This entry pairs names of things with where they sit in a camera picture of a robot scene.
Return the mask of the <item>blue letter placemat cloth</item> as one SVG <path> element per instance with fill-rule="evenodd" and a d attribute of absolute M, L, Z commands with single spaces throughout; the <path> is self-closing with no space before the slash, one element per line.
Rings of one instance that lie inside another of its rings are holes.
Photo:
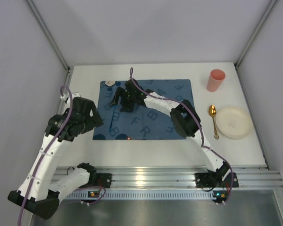
<path fill-rule="evenodd" d="M 189 79 L 177 80 L 138 80 L 143 89 L 151 89 L 161 96 L 191 104 L 193 93 Z M 133 112 L 120 112 L 121 105 L 109 107 L 118 87 L 124 88 L 125 81 L 101 81 L 98 101 L 98 112 L 103 125 L 96 128 L 93 140 L 179 140 L 181 136 L 175 131 L 171 118 L 161 112 L 135 105 Z M 109 132 L 113 111 L 115 120 Z"/>

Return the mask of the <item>pink plastic cup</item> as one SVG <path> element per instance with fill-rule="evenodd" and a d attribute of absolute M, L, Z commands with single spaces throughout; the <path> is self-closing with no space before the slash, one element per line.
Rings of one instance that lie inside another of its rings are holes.
<path fill-rule="evenodd" d="M 226 74 L 224 71 L 220 69 L 214 69 L 210 72 L 207 90 L 209 92 L 215 92 L 220 87 L 224 79 L 226 78 Z"/>

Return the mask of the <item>cream round plate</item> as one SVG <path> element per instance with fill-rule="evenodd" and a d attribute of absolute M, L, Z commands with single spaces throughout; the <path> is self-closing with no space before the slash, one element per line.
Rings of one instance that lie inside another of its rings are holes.
<path fill-rule="evenodd" d="M 250 115 L 234 106 L 224 107 L 216 113 L 216 126 L 222 134 L 232 139 L 243 139 L 253 130 Z"/>

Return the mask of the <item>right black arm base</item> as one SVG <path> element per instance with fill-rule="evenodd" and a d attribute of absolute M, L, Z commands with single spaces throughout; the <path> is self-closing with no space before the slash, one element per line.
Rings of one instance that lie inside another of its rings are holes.
<path fill-rule="evenodd" d="M 196 173 L 194 176 L 197 188 L 230 188 L 231 184 L 233 188 L 239 187 L 236 173 L 229 173 L 229 175 L 227 175 L 223 181 L 221 179 L 217 179 L 213 174 L 210 173 Z"/>

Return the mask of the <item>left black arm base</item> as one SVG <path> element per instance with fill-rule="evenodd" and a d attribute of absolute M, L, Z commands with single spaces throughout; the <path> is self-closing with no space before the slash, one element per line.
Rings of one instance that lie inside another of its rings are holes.
<path fill-rule="evenodd" d="M 110 188 L 112 183 L 112 174 L 110 173 L 97 173 L 94 186 L 101 186 L 104 188 Z"/>

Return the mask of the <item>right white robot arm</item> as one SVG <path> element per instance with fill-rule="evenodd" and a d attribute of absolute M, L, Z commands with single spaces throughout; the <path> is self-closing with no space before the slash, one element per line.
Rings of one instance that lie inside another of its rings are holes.
<path fill-rule="evenodd" d="M 126 81 L 125 87 L 118 87 L 109 103 L 110 106 L 121 104 L 122 112 L 132 112 L 135 105 L 143 106 L 161 112 L 171 118 L 174 129 L 183 138 L 193 141 L 202 156 L 208 173 L 219 183 L 228 176 L 234 181 L 231 165 L 222 156 L 216 153 L 205 137 L 201 126 L 201 120 L 192 104 L 184 99 L 177 101 L 159 95 L 153 90 L 144 90 L 136 80 Z"/>

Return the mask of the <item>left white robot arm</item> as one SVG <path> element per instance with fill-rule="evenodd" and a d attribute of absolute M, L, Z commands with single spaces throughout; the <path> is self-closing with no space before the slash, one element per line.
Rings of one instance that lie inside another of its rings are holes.
<path fill-rule="evenodd" d="M 23 184 L 8 195 L 8 200 L 42 219 L 51 218 L 59 204 L 74 190 L 93 186 L 96 168 L 81 163 L 69 175 L 53 183 L 52 177 L 65 150 L 80 134 L 103 125 L 103 120 L 93 101 L 74 97 L 63 114 L 48 121 L 42 146 Z"/>

